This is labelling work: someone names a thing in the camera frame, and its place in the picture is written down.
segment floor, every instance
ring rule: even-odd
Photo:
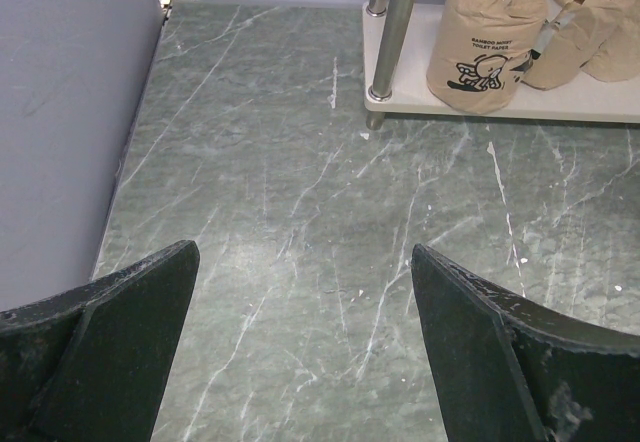
[[[97,271],[200,247],[154,442],[445,441],[416,243],[640,334],[640,132],[424,118],[369,133],[361,43],[358,9],[175,2]]]

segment paper bag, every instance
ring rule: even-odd
[[[622,23],[582,70],[603,82],[640,75],[640,0],[625,12]]]
[[[635,0],[555,0],[563,5],[536,42],[525,83],[552,89],[571,82],[622,22]]]
[[[486,114],[505,107],[530,66],[545,0],[447,0],[427,84],[451,107]]]

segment shelf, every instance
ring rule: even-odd
[[[373,82],[385,17],[371,17],[363,8],[365,106],[373,112],[463,115],[427,88],[427,67],[435,44],[442,6],[416,4],[402,55],[394,76],[391,98],[373,100]],[[509,106],[491,117],[640,123],[640,77],[604,83],[580,73],[573,82],[550,91],[522,84]]]

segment crumpled brown paper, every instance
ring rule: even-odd
[[[603,82],[640,75],[640,0],[625,12],[622,23],[582,70]]]
[[[451,107],[505,107],[531,63],[545,0],[447,0],[427,71],[429,90]]]
[[[623,20],[635,0],[555,0],[563,6],[545,24],[525,83],[552,89],[571,82]]]

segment cartoon logo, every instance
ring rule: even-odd
[[[500,80],[500,76],[505,65],[510,60],[512,59],[507,59],[504,55],[484,54],[476,57],[473,64],[456,64],[456,68],[460,72],[460,78],[457,82],[448,81],[447,85],[452,89],[464,92],[485,92],[489,89],[503,89],[504,82]],[[524,60],[517,67],[511,69],[511,72],[515,72],[514,82],[520,81],[522,75],[531,67],[532,62],[531,55],[527,52]]]

